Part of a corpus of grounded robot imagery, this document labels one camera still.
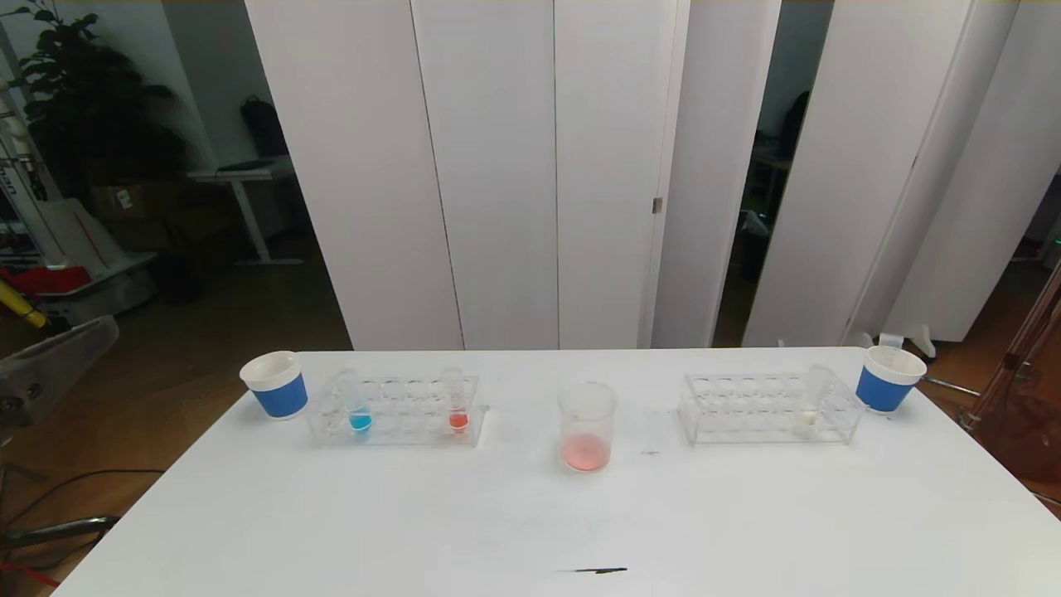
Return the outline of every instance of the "test tube rack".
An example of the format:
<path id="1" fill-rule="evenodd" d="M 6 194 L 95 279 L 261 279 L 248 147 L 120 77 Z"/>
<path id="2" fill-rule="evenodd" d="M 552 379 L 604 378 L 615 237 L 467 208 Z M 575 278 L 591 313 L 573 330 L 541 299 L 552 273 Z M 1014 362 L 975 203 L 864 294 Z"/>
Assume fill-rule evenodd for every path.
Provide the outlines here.
<path id="1" fill-rule="evenodd" d="M 307 420 L 321 446 L 430 445 L 479 443 L 489 407 L 480 404 L 479 380 L 463 387 L 439 379 L 369 377 L 354 383 L 341 373 L 315 393 Z"/>
<path id="2" fill-rule="evenodd" d="M 686 375 L 678 417 L 691 445 L 850 443 L 865 406 L 832 370 Z"/>

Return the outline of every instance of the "blue and white cup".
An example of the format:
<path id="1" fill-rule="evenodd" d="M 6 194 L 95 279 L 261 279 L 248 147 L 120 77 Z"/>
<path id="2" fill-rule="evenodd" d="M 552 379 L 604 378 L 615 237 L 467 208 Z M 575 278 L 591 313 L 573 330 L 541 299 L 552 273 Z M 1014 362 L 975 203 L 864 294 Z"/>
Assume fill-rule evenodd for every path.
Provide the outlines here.
<path id="1" fill-rule="evenodd" d="M 877 412 L 891 412 L 928 371 L 924 362 L 901 349 L 872 347 L 866 350 L 863 373 L 855 394 Z"/>
<path id="2" fill-rule="evenodd" d="M 277 421 L 298 417 L 309 402 L 298 355 L 291 351 L 254 359 L 240 370 L 240 380 L 254 392 L 266 415 Z"/>

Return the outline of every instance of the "cable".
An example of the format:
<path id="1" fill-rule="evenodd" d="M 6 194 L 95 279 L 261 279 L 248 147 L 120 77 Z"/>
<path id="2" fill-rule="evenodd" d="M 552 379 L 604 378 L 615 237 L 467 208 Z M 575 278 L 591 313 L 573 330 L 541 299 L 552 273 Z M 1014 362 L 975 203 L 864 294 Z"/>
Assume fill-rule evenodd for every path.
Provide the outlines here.
<path id="1" fill-rule="evenodd" d="M 33 580 L 39 582 L 40 584 L 47 584 L 48 586 L 55 587 L 59 585 L 59 581 L 52 577 L 45 576 L 37 570 L 28 568 L 25 566 L 20 566 L 18 564 L 0 564 L 0 570 L 18 570 L 24 575 L 28 575 Z"/>
<path id="2" fill-rule="evenodd" d="M 73 556 L 75 556 L 82 549 L 85 549 L 85 548 L 91 549 L 91 548 L 95 547 L 95 545 L 98 543 L 100 543 L 100 541 L 102 541 L 102 540 L 103 540 L 102 537 L 98 537 L 98 538 L 95 538 L 95 539 L 93 539 L 91 541 L 86 541 L 85 543 L 79 545 L 77 547 L 74 547 L 73 549 L 70 549 L 69 551 L 67 551 L 62 558 L 58 558 L 58 559 L 53 560 L 51 562 L 48 562 L 46 564 L 22 564 L 22 565 L 25 566 L 25 567 L 28 567 L 28 568 L 31 568 L 31 569 L 37 570 L 39 573 L 42 573 L 45 570 L 48 570 L 48 569 L 51 569 L 51 568 L 54 568 L 56 566 L 60 566 L 60 565 L 65 564 L 67 562 L 67 560 L 69 560 L 70 558 L 72 558 Z"/>
<path id="3" fill-rule="evenodd" d="M 1049 504 L 1053 504 L 1054 506 L 1061 506 L 1061 501 L 1058 501 L 1057 498 L 1050 497 L 1050 496 L 1046 495 L 1045 493 L 1039 493 L 1037 491 L 1033 491 L 1033 492 L 1031 492 L 1031 495 L 1038 497 L 1039 499 L 1042 499 L 1043 502 L 1047 502 Z"/>
<path id="4" fill-rule="evenodd" d="M 36 508 L 37 505 L 39 505 L 41 502 L 44 502 L 45 499 L 47 499 L 50 495 L 52 495 L 56 491 L 58 491 L 58 490 L 60 490 L 60 489 L 69 486 L 70 484 L 73 484 L 75 481 L 80 481 L 80 480 L 82 480 L 84 478 L 87 478 L 87 477 L 93 477 L 95 475 L 109 475 L 109 474 L 116 474 L 116 473 L 137 473 L 137 474 L 154 473 L 156 475 L 162 475 L 162 474 L 166 473 L 166 471 L 162 471 L 160 469 L 104 469 L 102 471 L 92 471 L 91 473 L 84 473 L 82 475 L 77 475 L 75 477 L 71 477 L 71 478 L 63 481 L 62 484 L 53 487 L 52 489 L 46 491 L 45 493 L 40 494 L 40 496 L 38 496 L 37 499 L 34 499 L 32 503 L 30 503 L 30 505 L 27 506 L 25 508 L 23 508 L 18 514 L 15 514 L 14 516 L 12 516 L 11 520 L 7 521 L 6 525 L 7 526 L 12 525 L 13 523 L 15 523 L 15 521 L 21 519 L 27 513 L 29 513 L 31 510 L 33 510 L 34 508 Z"/>

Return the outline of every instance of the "beaker with pink liquid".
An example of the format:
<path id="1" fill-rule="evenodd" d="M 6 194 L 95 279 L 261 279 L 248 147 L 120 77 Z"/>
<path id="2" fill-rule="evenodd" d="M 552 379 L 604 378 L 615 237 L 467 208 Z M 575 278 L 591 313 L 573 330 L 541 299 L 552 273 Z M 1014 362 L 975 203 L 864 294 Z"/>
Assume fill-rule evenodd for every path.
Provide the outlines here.
<path id="1" fill-rule="evenodd" d="M 595 382 L 560 392 L 560 460 L 572 471 L 593 473 L 608 464 L 618 402 L 611 388 Z"/>

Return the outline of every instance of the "potted plant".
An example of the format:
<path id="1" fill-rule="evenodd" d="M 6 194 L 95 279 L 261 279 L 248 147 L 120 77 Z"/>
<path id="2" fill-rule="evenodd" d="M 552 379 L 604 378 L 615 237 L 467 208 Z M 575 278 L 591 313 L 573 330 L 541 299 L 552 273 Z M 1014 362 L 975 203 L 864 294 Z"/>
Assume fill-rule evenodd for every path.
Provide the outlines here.
<path id="1" fill-rule="evenodd" d="M 145 85 L 132 60 L 99 43 L 86 15 L 66 22 L 44 0 L 0 16 L 45 23 L 36 52 L 19 59 L 27 86 L 29 129 L 59 189 L 86 197 L 93 183 L 116 178 L 174 179 L 185 172 L 185 141 L 153 117 L 172 102 L 163 85 Z"/>

